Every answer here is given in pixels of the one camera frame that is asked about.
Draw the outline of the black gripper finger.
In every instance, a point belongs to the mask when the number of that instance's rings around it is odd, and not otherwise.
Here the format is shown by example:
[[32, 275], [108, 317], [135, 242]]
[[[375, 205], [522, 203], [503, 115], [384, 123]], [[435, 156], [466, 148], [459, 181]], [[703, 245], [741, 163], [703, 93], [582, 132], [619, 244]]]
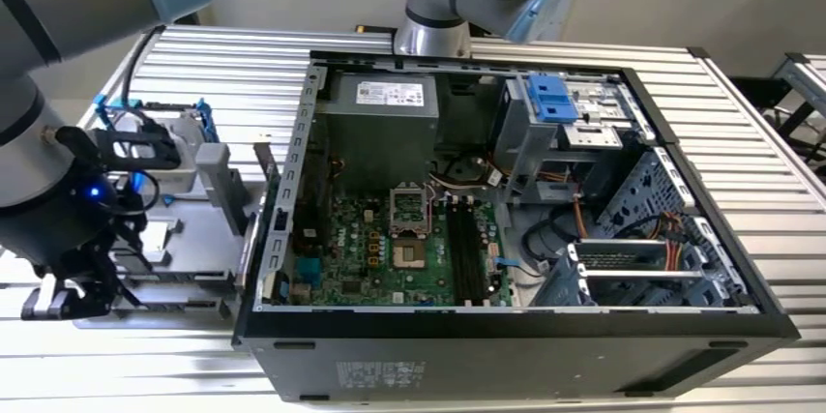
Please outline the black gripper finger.
[[152, 266], [142, 254], [142, 241], [138, 238], [138, 233], [128, 225], [118, 220], [112, 221], [100, 231], [95, 240], [90, 243], [92, 249], [92, 263], [95, 268], [96, 280], [100, 286], [110, 294], [110, 300], [116, 296], [123, 297], [136, 308], [144, 308], [146, 304], [138, 299], [132, 291], [119, 278], [118, 267], [110, 258], [110, 253], [119, 240], [123, 239], [132, 249], [132, 254], [147, 269]]
[[65, 280], [44, 265], [33, 264], [32, 270], [40, 279], [40, 284], [23, 303], [20, 319], [48, 321], [86, 318], [88, 308], [78, 289], [68, 287]]

